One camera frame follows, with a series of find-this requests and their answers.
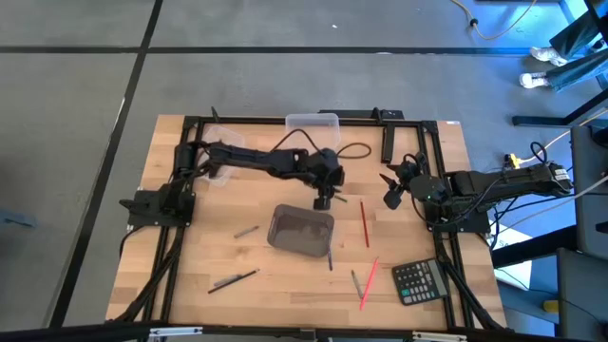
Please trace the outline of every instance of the marker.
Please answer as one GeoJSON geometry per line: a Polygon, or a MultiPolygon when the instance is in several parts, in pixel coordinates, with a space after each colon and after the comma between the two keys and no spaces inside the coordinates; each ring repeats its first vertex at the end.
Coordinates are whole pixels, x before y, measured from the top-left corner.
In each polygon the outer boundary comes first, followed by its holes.
{"type": "Polygon", "coordinates": [[[363,299],[363,292],[361,291],[361,284],[359,284],[359,279],[357,279],[357,275],[354,273],[354,270],[351,270],[352,282],[354,283],[354,288],[357,289],[357,294],[359,295],[359,299],[363,299]]]}
{"type": "Polygon", "coordinates": [[[327,251],[327,260],[330,262],[330,271],[333,271],[332,249],[331,248],[327,251]]]}
{"type": "Polygon", "coordinates": [[[238,233],[236,233],[236,234],[235,234],[235,238],[240,238],[240,237],[242,237],[242,236],[244,236],[244,235],[246,235],[246,234],[249,234],[249,233],[251,233],[251,232],[254,232],[254,231],[257,229],[257,228],[259,228],[259,226],[253,226],[253,227],[251,227],[251,228],[245,229],[245,230],[244,230],[244,231],[242,231],[242,232],[238,232],[238,233]]]}
{"type": "Polygon", "coordinates": [[[368,278],[368,285],[366,285],[365,292],[363,293],[363,298],[361,298],[361,305],[359,305],[359,311],[363,311],[365,302],[368,300],[368,295],[370,295],[371,282],[373,281],[373,277],[376,275],[377,268],[378,268],[378,257],[373,262],[373,266],[371,266],[370,278],[368,278]]]}
{"type": "Polygon", "coordinates": [[[234,278],[234,279],[232,279],[232,280],[230,280],[230,281],[226,282],[225,284],[221,284],[221,285],[217,286],[216,288],[213,288],[213,289],[211,289],[211,290],[207,291],[207,293],[208,293],[208,294],[212,294],[212,293],[214,293],[215,291],[217,291],[217,290],[219,290],[219,289],[223,289],[223,288],[225,288],[226,286],[228,286],[228,285],[230,285],[230,284],[234,284],[234,283],[236,283],[237,281],[239,281],[239,280],[242,280],[242,279],[246,278],[247,276],[252,276],[252,275],[254,275],[255,273],[257,273],[257,271],[259,271],[259,269],[254,269],[252,272],[250,272],[250,273],[248,273],[248,274],[245,274],[245,275],[239,275],[238,277],[236,277],[236,278],[234,278]]]}
{"type": "Polygon", "coordinates": [[[359,204],[361,204],[361,219],[363,220],[363,232],[365,233],[365,245],[370,248],[370,238],[368,237],[368,224],[365,220],[365,209],[363,209],[363,201],[360,200],[359,204]]]}
{"type": "Polygon", "coordinates": [[[218,280],[218,281],[216,281],[215,283],[213,283],[213,286],[214,286],[214,287],[221,286],[221,285],[223,285],[223,284],[227,283],[228,281],[230,281],[230,280],[232,280],[232,279],[236,279],[236,278],[238,278],[238,277],[240,277],[240,276],[242,276],[242,275],[230,275],[230,276],[227,276],[227,277],[225,277],[224,279],[222,279],[222,280],[218,280]]]}

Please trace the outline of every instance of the wooden table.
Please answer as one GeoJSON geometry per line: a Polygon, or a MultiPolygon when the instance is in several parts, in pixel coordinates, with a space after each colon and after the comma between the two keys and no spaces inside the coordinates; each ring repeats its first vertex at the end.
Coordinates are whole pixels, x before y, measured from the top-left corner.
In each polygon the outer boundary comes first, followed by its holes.
{"type": "MultiPolygon", "coordinates": [[[[183,116],[158,118],[142,175],[144,189],[158,189],[173,165],[173,149],[179,142],[183,116]]],[[[439,122],[447,171],[469,168],[459,123],[439,122]]],[[[273,124],[230,124],[243,135],[248,148],[271,149],[285,134],[273,124]]],[[[391,175],[381,164],[381,127],[340,127],[341,143],[362,142],[372,148],[363,160],[340,160],[346,173],[342,197],[334,199],[330,214],[335,218],[332,237],[333,272],[326,257],[311,258],[277,250],[266,241],[275,207],[281,203],[312,208],[316,192],[297,180],[277,180],[266,173],[239,169],[223,187],[197,180],[197,202],[192,225],[186,230],[170,322],[201,325],[259,327],[317,327],[351,329],[446,328],[444,305],[434,300],[403,306],[395,290],[390,268],[435,257],[431,234],[415,215],[409,200],[397,210],[382,198],[387,185],[378,176],[391,175]],[[370,233],[366,248],[359,201],[365,203],[370,233]],[[259,225],[257,231],[234,239],[236,232],[259,225]],[[379,267],[364,311],[352,284],[354,270],[362,286],[379,257],[379,267]],[[261,271],[213,294],[212,284],[233,274],[261,271]]],[[[432,144],[427,137],[433,172],[432,144]]],[[[416,130],[396,128],[393,161],[419,150],[416,130]]],[[[354,148],[349,151],[357,154],[354,148]]],[[[146,227],[124,246],[107,318],[121,314],[150,276],[160,229],[146,227]]],[[[460,234],[460,245],[469,287],[494,319],[503,324],[504,313],[487,245],[474,234],[460,234]]],[[[456,321],[463,325],[457,290],[452,284],[456,321]]],[[[162,286],[158,290],[153,318],[159,317],[162,286]]]]}

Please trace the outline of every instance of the red pencil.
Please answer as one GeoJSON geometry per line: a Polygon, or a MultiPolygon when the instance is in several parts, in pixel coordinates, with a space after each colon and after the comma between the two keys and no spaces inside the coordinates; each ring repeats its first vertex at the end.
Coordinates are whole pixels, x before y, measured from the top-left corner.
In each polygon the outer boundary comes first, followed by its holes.
{"type": "Polygon", "coordinates": [[[363,201],[360,200],[361,204],[361,219],[363,220],[363,231],[365,232],[365,245],[370,248],[370,238],[368,237],[368,224],[365,221],[365,209],[363,209],[363,201]]]}
{"type": "Polygon", "coordinates": [[[359,305],[359,311],[363,310],[365,306],[365,302],[368,300],[368,295],[370,294],[371,281],[373,277],[376,275],[376,269],[378,268],[378,257],[373,262],[373,266],[371,266],[370,278],[368,279],[368,285],[365,287],[365,292],[363,293],[363,298],[361,298],[361,305],[359,305]]]}

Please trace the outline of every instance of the clear plastic container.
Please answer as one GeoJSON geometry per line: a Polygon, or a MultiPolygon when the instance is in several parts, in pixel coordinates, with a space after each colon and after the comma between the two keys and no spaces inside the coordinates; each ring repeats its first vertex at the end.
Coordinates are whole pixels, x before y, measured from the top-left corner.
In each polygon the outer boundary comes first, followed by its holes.
{"type": "MultiPolygon", "coordinates": [[[[285,134],[294,129],[303,129],[319,148],[335,148],[340,143],[340,121],[333,113],[290,114],[285,118],[285,134]]],[[[315,152],[313,146],[302,133],[295,132],[283,148],[307,148],[315,152]]]]}
{"type": "MultiPolygon", "coordinates": [[[[245,137],[219,125],[214,125],[209,128],[209,130],[202,135],[202,140],[206,143],[223,142],[236,147],[245,147],[245,137]]],[[[208,159],[209,156],[203,154],[200,157],[199,165],[208,159]]],[[[236,169],[237,168],[234,166],[222,166],[213,179],[210,179],[208,175],[205,175],[202,178],[215,186],[224,186],[236,169]]]]}

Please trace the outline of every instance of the yellow cable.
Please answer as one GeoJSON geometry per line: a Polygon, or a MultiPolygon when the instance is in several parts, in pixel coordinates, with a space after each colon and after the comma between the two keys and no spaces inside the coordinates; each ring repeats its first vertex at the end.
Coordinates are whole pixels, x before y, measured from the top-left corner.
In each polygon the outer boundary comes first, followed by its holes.
{"type": "MultiPolygon", "coordinates": [[[[579,125],[585,125],[585,124],[587,124],[587,123],[589,123],[589,122],[591,122],[591,121],[593,121],[593,120],[595,120],[595,119],[599,118],[600,116],[604,115],[606,112],[608,112],[608,108],[604,108],[602,111],[600,111],[600,113],[598,113],[598,114],[596,114],[596,115],[592,116],[591,118],[589,118],[589,119],[587,119],[587,120],[583,121],[583,122],[582,122],[582,123],[580,123],[579,125]]],[[[561,138],[563,138],[563,137],[567,136],[568,134],[570,134],[570,130],[567,130],[567,131],[565,131],[565,132],[563,132],[563,133],[559,134],[559,136],[558,136],[558,137],[556,137],[556,138],[555,138],[554,140],[552,140],[551,142],[549,142],[549,143],[548,143],[548,144],[547,144],[547,145],[544,147],[544,149],[549,148],[549,146],[551,146],[553,143],[555,143],[555,142],[556,142],[556,141],[558,141],[559,139],[561,139],[561,138]]],[[[542,156],[542,150],[541,150],[541,151],[539,151],[539,152],[538,152],[538,154],[539,154],[539,156],[542,156]]],[[[524,164],[524,163],[527,163],[527,162],[532,162],[532,161],[535,161],[535,160],[536,160],[536,157],[530,157],[530,158],[525,159],[525,160],[519,160],[519,161],[518,161],[518,164],[519,164],[519,165],[521,165],[521,164],[524,164]]]]}
{"type": "MultiPolygon", "coordinates": [[[[473,14],[471,13],[470,10],[468,10],[468,8],[461,3],[458,0],[450,0],[451,2],[453,2],[454,4],[458,5],[461,9],[463,9],[466,13],[466,15],[468,16],[469,20],[475,19],[475,17],[473,16],[473,14]]],[[[491,37],[485,37],[480,31],[479,28],[477,27],[477,24],[473,24],[473,27],[475,28],[475,30],[477,31],[477,34],[479,34],[480,37],[482,37],[482,39],[485,40],[494,40],[496,38],[499,38],[501,36],[503,36],[505,33],[509,32],[511,29],[513,29],[514,26],[517,25],[517,23],[520,22],[520,20],[523,19],[523,17],[528,13],[528,11],[530,9],[532,9],[532,7],[536,4],[537,0],[533,0],[532,3],[530,4],[530,6],[522,13],[522,15],[515,21],[515,23],[511,24],[511,26],[509,28],[507,28],[505,31],[495,35],[495,36],[491,36],[491,37]]]]}

